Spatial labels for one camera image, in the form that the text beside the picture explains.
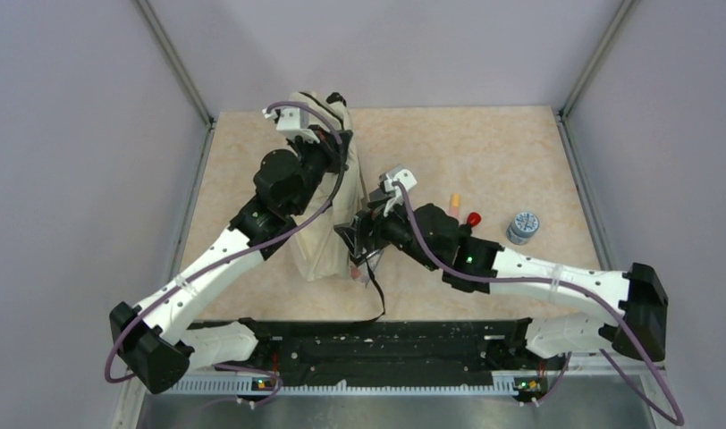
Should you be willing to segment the beige canvas backpack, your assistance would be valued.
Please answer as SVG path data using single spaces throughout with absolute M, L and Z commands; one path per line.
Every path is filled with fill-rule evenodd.
M 315 92 L 293 93 L 290 101 L 307 104 L 322 114 L 340 130 L 352 130 L 352 119 L 343 97 L 334 92 L 322 98 Z M 362 179 L 356 144 L 349 147 L 347 171 L 332 206 L 309 226 L 290 239 L 290 249 L 300 277 L 307 282 L 352 281 L 350 268 L 354 266 L 342 239 L 334 232 L 337 223 L 348 222 L 368 201 L 366 185 Z M 337 175 L 327 174 L 308 204 L 304 215 L 297 216 L 297 223 L 304 222 L 332 194 Z

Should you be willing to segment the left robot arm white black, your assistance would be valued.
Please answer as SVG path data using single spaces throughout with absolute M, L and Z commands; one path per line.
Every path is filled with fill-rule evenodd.
M 254 196 L 211 246 L 153 294 L 110 311 L 106 381 L 136 378 L 158 394 L 192 370 L 232 361 L 265 366 L 271 347 L 245 324 L 191 325 L 240 276 L 333 206 L 347 177 L 352 137 L 350 130 L 312 125 L 294 131 L 286 148 L 268 152 L 253 176 Z

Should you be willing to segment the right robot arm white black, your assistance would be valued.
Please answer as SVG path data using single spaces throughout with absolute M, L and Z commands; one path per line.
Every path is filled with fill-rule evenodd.
M 472 234 L 441 208 L 427 204 L 409 221 L 405 206 L 389 214 L 366 208 L 334 226 L 360 265 L 391 246 L 443 282 L 465 293 L 522 295 L 571 307 L 571 315 L 522 321 L 508 339 L 508 355 L 520 368 L 574 351 L 612 350 L 622 356 L 662 362 L 666 355 L 669 300 L 655 269 L 634 263 L 626 272 L 598 271 L 529 257 Z

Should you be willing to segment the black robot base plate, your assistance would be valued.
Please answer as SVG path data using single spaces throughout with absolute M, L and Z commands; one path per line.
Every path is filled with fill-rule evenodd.
M 552 375 L 565 362 L 522 347 L 523 319 L 243 322 L 257 346 L 239 366 L 276 371 L 287 387 L 490 386 L 502 371 Z

